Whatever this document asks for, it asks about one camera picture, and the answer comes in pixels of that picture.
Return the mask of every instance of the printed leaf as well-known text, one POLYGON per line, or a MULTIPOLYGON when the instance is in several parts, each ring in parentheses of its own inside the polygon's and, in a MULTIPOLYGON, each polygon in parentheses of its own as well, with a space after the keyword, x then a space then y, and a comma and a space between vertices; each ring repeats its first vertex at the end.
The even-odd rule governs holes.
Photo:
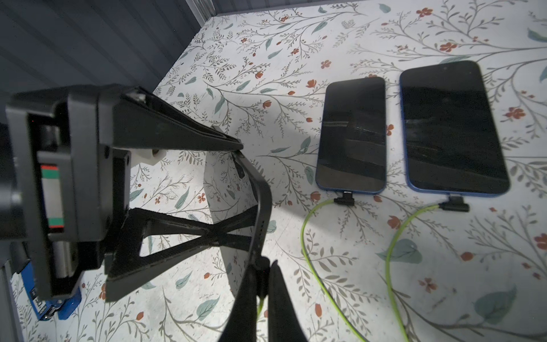
POLYGON ((203 319, 205 319, 205 317, 207 317, 211 313, 211 311, 213 311, 219 299, 220 297, 218 297, 217 299, 206 300, 205 302, 201 303, 200 306, 197 307, 197 319, 203 321, 203 319))
POLYGON ((190 275, 192 274, 192 272, 190 272, 186 277, 182 278, 182 279, 179 279, 177 280, 174 284, 175 284, 175 287, 180 290, 181 288, 183 288, 186 283, 188 282, 188 280, 190 279, 190 275))
POLYGON ((148 235, 148 254, 152 254, 153 243, 154 243, 154 238, 151 235, 148 235))
POLYGON ((276 229, 277 229, 277 223, 273 219, 268 224, 268 229, 267 229, 266 233, 273 233, 276 229))
POLYGON ((547 37, 543 37, 541 34, 530 29, 528 29, 528 38, 530 38, 531 40, 535 40, 536 42, 547 43, 547 37))
POLYGON ((306 174, 306 178, 308 180, 308 183, 310 185, 313 185, 313 170, 311 167, 309 166, 306 166, 306 168, 304 169, 304 173, 306 174))
POLYGON ((220 101, 218 101, 217 105, 214 108, 214 113, 217 114, 218 111, 222 108, 222 105, 224 104, 225 98, 224 96, 220 97, 220 101))
POLYGON ((300 150, 298 151, 298 154, 304 154, 307 152, 308 147, 310 146, 311 137, 307 137, 302 141, 302 144, 300 145, 300 150))
POLYGON ((274 58, 274 57, 277 56, 277 54, 280 53, 280 52, 281 52, 281 50, 276 51, 276 52, 274 52, 274 53, 271 53, 271 54, 268 56, 268 59, 274 58))
POLYGON ((326 21, 323 21, 321 24, 317 25, 317 27, 314 28, 313 31, 312 31, 311 33, 314 33, 314 32, 319 31, 320 29, 324 28, 326 25, 327 25, 327 22, 326 22, 326 21))
POLYGON ((391 11, 391 7, 388 5, 380 4, 380 10, 384 13, 389 13, 391 11))
POLYGON ((320 261, 319 261, 319 266, 321 266, 321 268, 324 269, 325 271, 331 272, 331 271, 330 271, 330 268, 328 268, 327 265, 323 264, 323 263, 320 262, 320 261))
POLYGON ((186 198, 188 197, 188 191, 190 191, 190 188, 188 188, 184 195, 182 195, 181 198, 178 199, 177 204, 174 205, 175 208, 180 209, 182 207, 184 201, 186 201, 186 198))
POLYGON ((539 81, 543 81, 544 79, 547 78, 547 67, 545 67, 545 69, 543 69, 543 72, 541 75, 539 75, 539 81))
POLYGON ((193 82, 196 82, 196 77, 192 77, 188 80, 188 82, 184 83, 184 84, 190 84, 190 83, 193 83, 193 82))
POLYGON ((236 88, 237 91, 243 90, 249 84, 250 80, 243 82, 239 87, 236 88))
POLYGON ((439 62, 439 64, 444 64, 444 63, 452 63, 452 62, 457 62, 457 61, 462 61, 462 60, 465 60, 469 58, 469 56, 454 56, 454 57, 449 57, 447 59, 443 59, 442 61, 439 62))
MULTIPOLYGON (((377 253, 382 260, 386 260, 387 251, 377 253)), ((391 261, 409 264, 419 264, 422 262, 422 254, 418 251, 418 246, 414 241, 409 239, 401 239, 397 241, 393 252, 391 253, 391 261)))
POLYGON ((311 143, 311 137, 307 137, 302 141, 302 144, 300 145, 300 149, 306 149, 310 146, 311 143))
POLYGON ((151 282, 147 282, 146 284, 144 284, 143 286, 141 286, 141 289, 145 289, 145 290, 150 290, 152 288, 156 287, 156 285, 152 285, 151 282))
POLYGON ((516 287, 508 292, 492 292, 475 302, 475 312, 484 318, 486 323, 498 324, 511 310, 516 298, 516 287))
POLYGON ((271 153, 279 153, 279 152, 283 152, 284 150, 286 150, 288 147, 279 147, 279 148, 276 148, 276 149, 273 149, 271 150, 270 152, 271 153))
POLYGON ((140 189, 140 190, 135 190, 135 191, 133 191, 132 193, 130 193, 130 194, 129 194, 129 202, 131 202, 132 200, 134 200, 135 198, 137 198, 137 197, 141 194, 142 190, 144 190, 144 188, 143 188, 143 189, 140 189))
POLYGON ((185 52, 184 54, 182 54, 182 56, 180 56, 177 61, 180 61, 181 59, 185 58, 186 56, 188 56, 188 52, 185 52))

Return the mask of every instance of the charging cable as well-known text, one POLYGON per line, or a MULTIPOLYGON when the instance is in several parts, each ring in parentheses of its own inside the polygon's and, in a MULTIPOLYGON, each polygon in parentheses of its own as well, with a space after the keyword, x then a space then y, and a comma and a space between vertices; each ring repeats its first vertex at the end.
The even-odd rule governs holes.
MULTIPOLYGON (((329 298, 331 304, 333 305, 333 307, 336 309, 336 311, 338 312, 338 315, 340 316, 340 318, 345 322, 345 324, 348 326, 348 328, 351 330, 351 332, 362 342, 368 342, 368 340, 366 338, 364 338, 355 328, 354 326, 351 324, 351 322, 347 319, 346 315, 344 315, 344 313, 342 312, 342 310, 340 309, 340 307, 336 304, 336 301, 334 300, 334 298, 332 297, 332 295, 327 291, 327 288, 325 287, 325 284, 323 283, 323 281, 321 280, 321 278, 319 277, 319 275, 317 274, 317 271, 315 270, 315 267, 313 267, 312 263, 311 263, 311 260, 310 260, 310 257, 308 255, 308 252, 306 250, 306 245, 304 243, 304 229, 306 228, 306 224, 308 223, 308 221, 310 220, 310 218, 312 217, 312 215, 321 207, 325 206, 325 205, 328 205, 328 204, 332 204, 332 203, 337 203, 337 204, 340 204, 340 205, 347 205, 347 206, 353 206, 355 204, 355 200, 353 199, 353 196, 350 192, 344 192, 343 196, 341 198, 336 198, 336 199, 332 199, 332 200, 327 200, 327 201, 324 201, 324 202, 321 202, 319 203, 318 205, 316 205, 309 213, 308 215, 306 216, 306 218, 304 219, 304 223, 302 224, 302 229, 300 231, 300 246, 302 248, 302 253, 304 255, 304 258, 306 258, 306 262, 308 264, 308 267, 310 268, 311 270, 311 273, 313 274, 313 276, 315 277, 315 279, 317 280, 317 282, 319 283, 319 285, 321 286, 321 289, 323 290, 323 293, 329 298)), ((408 217, 404 222, 403 224, 401 225, 401 227, 399 228, 399 230, 397 231, 397 233, 395 234, 395 236, 393 237, 393 239, 391 240, 391 244, 389 245, 389 248, 387 250, 387 255, 386 255, 386 282, 387 282, 387 293, 389 295, 389 301, 391 302, 391 307, 393 309, 393 313, 395 315, 395 318, 397 319, 397 323, 399 325, 399 328, 401 329, 401 333, 403 334, 404 336, 404 340, 405 342, 409 342, 409 338, 408 338, 408 335, 406 334, 406 330, 405 330, 405 327, 404 327, 404 324, 403 324, 403 319, 401 318, 401 314, 399 312, 399 309, 397 308, 397 302, 395 302, 395 296, 393 294, 393 288, 392 288, 392 283, 391 283, 391 272, 390 272, 390 268, 389 268, 389 262, 391 260, 391 254, 393 253, 393 249, 395 248, 395 244, 397 243, 397 241, 399 240, 399 237, 401 236, 401 234, 403 233, 403 231, 405 230, 405 228, 410 224, 410 222, 416 218, 418 215, 424 213, 424 212, 428 212, 428 211, 431 211, 431 210, 435 210, 435 209, 443 209, 443 210, 447 210, 447 211, 459 211, 459 212, 469 212, 469 205, 468 204, 465 204, 463 202, 463 198, 461 197, 449 197, 449 200, 447 202, 443 202, 443 203, 440 203, 440 204, 435 204, 435 205, 431 205, 431 206, 427 206, 427 207, 424 207, 422 209, 419 209, 418 211, 416 211, 414 214, 412 214, 410 217, 408 217)))

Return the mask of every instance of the black plastic bracket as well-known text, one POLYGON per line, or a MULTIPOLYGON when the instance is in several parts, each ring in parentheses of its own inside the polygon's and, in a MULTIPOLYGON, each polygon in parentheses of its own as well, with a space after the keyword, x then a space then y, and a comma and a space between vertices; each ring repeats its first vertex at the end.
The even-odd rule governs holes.
POLYGON ((207 224, 140 208, 131 209, 121 229, 123 241, 118 244, 112 265, 105 265, 109 269, 106 280, 107 301, 122 298, 182 260, 209 247, 226 246, 248 251, 251 246, 250 236, 228 233, 253 225, 256 216, 257 206, 254 206, 219 223, 207 224), (144 238, 168 234, 200 237, 149 256, 139 256, 144 238))

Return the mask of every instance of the white plastic part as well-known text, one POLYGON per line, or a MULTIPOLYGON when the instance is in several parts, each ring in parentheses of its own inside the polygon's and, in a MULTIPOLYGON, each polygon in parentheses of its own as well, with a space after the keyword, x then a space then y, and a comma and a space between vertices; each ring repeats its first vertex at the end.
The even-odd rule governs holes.
POLYGON ((161 149, 157 153, 153 153, 151 149, 129 149, 131 151, 131 167, 140 163, 145 163, 151 166, 159 163, 160 160, 165 158, 167 150, 161 149))

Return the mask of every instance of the blue phone frame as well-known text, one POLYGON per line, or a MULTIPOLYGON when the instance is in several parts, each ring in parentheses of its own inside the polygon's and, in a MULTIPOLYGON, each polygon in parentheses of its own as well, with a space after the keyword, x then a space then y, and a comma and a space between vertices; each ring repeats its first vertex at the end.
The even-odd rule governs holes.
POLYGON ((409 178, 409 163, 408 163, 408 155, 406 153, 406 125, 405 125, 405 112, 403 110, 403 87, 401 85, 401 76, 399 76, 399 94, 401 97, 401 125, 403 126, 403 151, 404 151, 404 159, 405 159, 405 178, 406 183, 408 184, 409 188, 412 190, 419 192, 419 193, 426 193, 426 194, 444 194, 444 195, 465 195, 465 196, 474 196, 474 197, 487 197, 487 198, 494 198, 499 197, 501 195, 506 194, 511 189, 511 178, 509 178, 509 188, 507 188, 507 191, 500 193, 500 194, 485 194, 485 193, 469 193, 469 192, 457 192, 457 191, 445 191, 445 190, 429 190, 429 189, 421 189, 416 187, 409 178))

